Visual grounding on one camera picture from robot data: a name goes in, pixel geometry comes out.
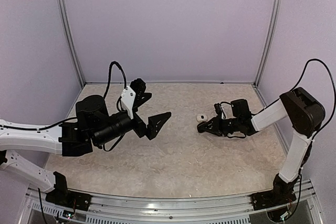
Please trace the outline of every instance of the vertical metal post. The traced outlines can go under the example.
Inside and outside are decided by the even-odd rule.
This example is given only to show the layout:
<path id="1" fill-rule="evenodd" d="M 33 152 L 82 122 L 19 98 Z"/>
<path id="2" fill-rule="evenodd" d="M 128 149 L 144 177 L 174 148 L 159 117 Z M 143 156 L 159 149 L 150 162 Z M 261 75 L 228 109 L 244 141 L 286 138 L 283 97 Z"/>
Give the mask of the vertical metal post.
<path id="1" fill-rule="evenodd" d="M 68 20 L 68 16 L 67 16 L 67 9 L 66 9 L 66 6 L 65 6 L 65 1 L 64 0 L 57 0 L 57 2 L 58 2 L 59 12 L 60 12 L 60 16 L 61 16 L 61 21 L 62 21 L 62 24 L 63 24 L 64 34 L 66 36 L 66 40 L 67 40 L 69 50 L 70 50 L 70 55 L 71 55 L 71 60 L 72 60 L 72 63 L 73 63 L 73 67 L 75 68 L 75 72 L 76 72 L 76 75 L 77 75 L 78 82 L 79 82 L 81 88 L 83 88 L 86 83 L 85 83 L 84 75 L 83 75 L 83 72 L 81 70 L 80 63 L 79 63 L 77 53 L 76 53 L 76 50 L 75 50 L 74 40 L 72 39 L 72 34 L 71 34 L 70 26 L 69 26 L 69 20 Z"/>
<path id="2" fill-rule="evenodd" d="M 259 68 L 258 68 L 258 71 L 257 71 L 256 79 L 255 79 L 255 82 L 254 82 L 254 84 L 257 88 L 260 84 L 261 77 L 264 73 L 264 69 L 265 69 L 265 66 L 266 66 L 266 61 L 267 61 L 269 51 L 270 51 L 270 47 L 271 47 L 271 44 L 272 44 L 272 40 L 273 40 L 275 28 L 276 28 L 276 23 L 277 23 L 277 19 L 278 19 L 278 14 L 279 14 L 279 10 L 280 10 L 280 2 L 281 2 L 281 0 L 274 0 L 274 2 L 273 2 L 271 20 L 270 20 L 270 23 L 269 23 L 269 26 L 268 26 L 266 42 L 265 42 L 265 45 L 264 45 L 264 49 L 263 49 L 261 61 L 260 61 L 260 64 L 259 64 Z"/>

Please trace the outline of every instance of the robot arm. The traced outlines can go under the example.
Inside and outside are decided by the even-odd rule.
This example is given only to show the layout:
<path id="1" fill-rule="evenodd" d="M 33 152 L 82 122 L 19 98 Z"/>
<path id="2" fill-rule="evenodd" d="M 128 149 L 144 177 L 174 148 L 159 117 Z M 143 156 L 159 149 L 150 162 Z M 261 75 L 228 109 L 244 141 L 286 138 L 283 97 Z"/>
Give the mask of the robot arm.
<path id="1" fill-rule="evenodd" d="M 293 138 L 285 163 L 276 175 L 273 190 L 252 194 L 255 210 L 279 206 L 295 201 L 293 187 L 301 168 L 307 161 L 312 148 L 313 134 L 321 127 L 325 117 L 324 107 L 303 88 L 296 88 L 280 96 L 276 102 L 256 115 L 252 115 L 244 99 L 232 101 L 233 118 L 223 119 L 220 104 L 215 104 L 217 116 L 197 126 L 198 132 L 209 132 L 217 136 L 228 136 L 241 132 L 251 136 L 289 117 L 294 128 Z"/>
<path id="2" fill-rule="evenodd" d="M 137 115 L 138 108 L 148 101 L 146 84 L 136 79 L 121 94 L 122 109 L 109 115 L 105 100 L 91 95 L 76 103 L 77 122 L 64 122 L 54 127 L 26 125 L 0 120 L 0 169 L 15 173 L 47 193 L 54 204 L 87 210 L 91 196 L 68 190 L 66 178 L 24 159 L 14 150 L 31 150 L 62 156 L 81 156 L 92 152 L 92 145 L 102 148 L 116 137 L 134 130 L 138 137 L 155 138 L 171 112 L 151 116 L 148 125 Z"/>

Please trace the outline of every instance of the tabletop surface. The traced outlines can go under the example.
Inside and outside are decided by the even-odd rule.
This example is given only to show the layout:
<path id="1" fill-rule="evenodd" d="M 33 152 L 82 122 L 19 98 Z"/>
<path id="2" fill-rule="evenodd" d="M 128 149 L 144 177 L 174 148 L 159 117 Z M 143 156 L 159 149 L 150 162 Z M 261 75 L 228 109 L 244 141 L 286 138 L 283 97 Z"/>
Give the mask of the tabletop surface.
<path id="1" fill-rule="evenodd" d="M 103 95 L 106 85 L 86 85 L 78 101 Z M 106 98 L 116 113 L 122 85 L 112 84 Z M 50 155 L 46 169 L 67 177 L 68 187 L 109 195 L 189 198 L 249 193 L 272 188 L 285 155 L 273 126 L 245 139 L 198 133 L 196 116 L 214 117 L 214 104 L 244 98 L 252 113 L 262 106 L 248 84 L 147 84 L 153 97 L 139 108 L 148 116 L 171 111 L 172 117 L 149 141 L 132 131 L 112 152 L 98 148 L 81 157 Z M 227 117 L 231 109 L 224 106 Z M 109 148 L 115 140 L 107 144 Z"/>

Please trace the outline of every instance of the white wall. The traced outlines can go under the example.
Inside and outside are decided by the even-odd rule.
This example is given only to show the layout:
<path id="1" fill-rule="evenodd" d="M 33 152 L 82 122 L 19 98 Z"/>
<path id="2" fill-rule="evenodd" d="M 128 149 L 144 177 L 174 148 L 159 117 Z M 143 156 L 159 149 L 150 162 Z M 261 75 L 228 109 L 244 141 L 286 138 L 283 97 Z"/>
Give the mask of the white wall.
<path id="1" fill-rule="evenodd" d="M 80 87 L 56 0 L 0 0 L 0 117 L 28 124 L 64 119 Z M 43 165 L 46 155 L 23 152 Z M 0 223 L 15 222 L 28 182 L 0 171 Z"/>
<path id="2" fill-rule="evenodd" d="M 277 28 L 260 90 L 270 103 L 297 82 L 306 61 L 320 58 L 336 79 L 336 0 L 282 0 Z M 310 63 L 301 86 L 317 98 L 327 111 L 333 106 L 328 74 L 318 63 Z M 280 124 L 288 143 L 289 120 Z M 336 222 L 336 119 L 316 137 L 304 178 L 311 178 L 327 224 Z"/>
<path id="3" fill-rule="evenodd" d="M 65 0 L 88 82 L 253 82 L 273 0 Z M 122 80 L 115 72 L 112 81 Z"/>

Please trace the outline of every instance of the white ball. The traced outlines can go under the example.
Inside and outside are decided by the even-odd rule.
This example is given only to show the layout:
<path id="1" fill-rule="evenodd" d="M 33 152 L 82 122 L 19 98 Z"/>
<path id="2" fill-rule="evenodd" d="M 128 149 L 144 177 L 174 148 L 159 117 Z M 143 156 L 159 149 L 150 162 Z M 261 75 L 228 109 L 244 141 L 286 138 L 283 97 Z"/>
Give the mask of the white ball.
<path id="1" fill-rule="evenodd" d="M 199 115 L 197 115 L 196 120 L 199 123 L 207 122 L 208 121 L 208 117 L 206 115 L 204 115 L 204 114 L 199 114 Z"/>

